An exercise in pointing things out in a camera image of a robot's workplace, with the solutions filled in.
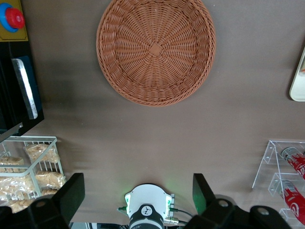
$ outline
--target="red can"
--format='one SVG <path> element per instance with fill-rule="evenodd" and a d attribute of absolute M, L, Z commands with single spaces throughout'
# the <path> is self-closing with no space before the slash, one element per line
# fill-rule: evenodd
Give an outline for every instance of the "red can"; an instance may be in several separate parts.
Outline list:
<path fill-rule="evenodd" d="M 293 212 L 295 217 L 305 225 L 305 198 L 296 189 L 294 184 L 289 180 L 283 180 L 283 192 L 279 191 L 281 197 L 285 200 L 286 204 Z"/>
<path fill-rule="evenodd" d="M 281 157 L 305 179 L 305 156 L 297 148 L 289 147 L 284 149 Z"/>

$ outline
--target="can lid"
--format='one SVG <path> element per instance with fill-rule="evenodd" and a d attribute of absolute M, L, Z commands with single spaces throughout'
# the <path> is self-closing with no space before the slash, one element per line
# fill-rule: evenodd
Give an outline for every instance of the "can lid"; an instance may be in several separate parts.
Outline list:
<path fill-rule="evenodd" d="M 295 147 L 287 147 L 281 152 L 281 157 L 287 159 L 288 156 L 296 153 L 301 153 L 301 152 Z"/>

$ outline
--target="connector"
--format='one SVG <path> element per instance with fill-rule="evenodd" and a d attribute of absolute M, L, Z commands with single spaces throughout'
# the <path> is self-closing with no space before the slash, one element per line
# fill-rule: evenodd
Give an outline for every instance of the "connector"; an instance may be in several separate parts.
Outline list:
<path fill-rule="evenodd" d="M 118 211 L 119 211 L 119 210 L 121 210 L 121 211 L 126 211 L 126 209 L 127 209 L 127 206 L 118 208 Z"/>
<path fill-rule="evenodd" d="M 178 209 L 176 209 L 176 208 L 170 208 L 170 211 L 172 211 L 172 212 L 178 212 Z"/>
<path fill-rule="evenodd" d="M 164 223 L 178 225 L 179 219 L 175 217 L 165 217 Z"/>

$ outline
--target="wire rack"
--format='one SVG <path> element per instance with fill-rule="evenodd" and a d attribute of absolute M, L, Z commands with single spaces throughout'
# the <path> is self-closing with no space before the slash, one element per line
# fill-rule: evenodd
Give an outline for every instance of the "wire rack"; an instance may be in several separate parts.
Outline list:
<path fill-rule="evenodd" d="M 42 161 L 42 158 L 53 147 L 56 149 L 57 138 L 54 136 L 11 136 L 5 141 L 0 143 L 0 158 L 3 156 L 20 156 L 27 165 L 0 165 L 0 168 L 5 172 L 0 173 L 0 177 L 24 177 L 30 175 L 35 190 L 30 194 L 27 194 L 27 198 L 41 197 L 41 190 L 38 186 L 35 173 L 37 171 L 50 171 L 63 174 L 61 162 L 58 160 L 56 163 Z M 42 152 L 42 154 L 31 163 L 31 161 L 25 156 L 24 148 L 30 144 L 47 144 L 48 147 Z M 7 172 L 9 169 L 18 169 L 20 172 Z M 18 191 L 14 195 L 8 196 L 8 199 L 25 199 L 24 192 Z"/>

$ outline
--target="emergency stop button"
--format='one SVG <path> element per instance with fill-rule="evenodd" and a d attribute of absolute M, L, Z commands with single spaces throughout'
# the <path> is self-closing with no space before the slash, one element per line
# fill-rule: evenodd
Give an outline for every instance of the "emergency stop button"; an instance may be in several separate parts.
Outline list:
<path fill-rule="evenodd" d="M 18 29 L 22 29 L 25 25 L 22 12 L 8 3 L 0 4 L 0 22 L 9 32 L 17 32 Z"/>
<path fill-rule="evenodd" d="M 25 25 L 24 17 L 19 9 L 7 8 L 5 18 L 8 24 L 14 29 L 22 29 Z"/>

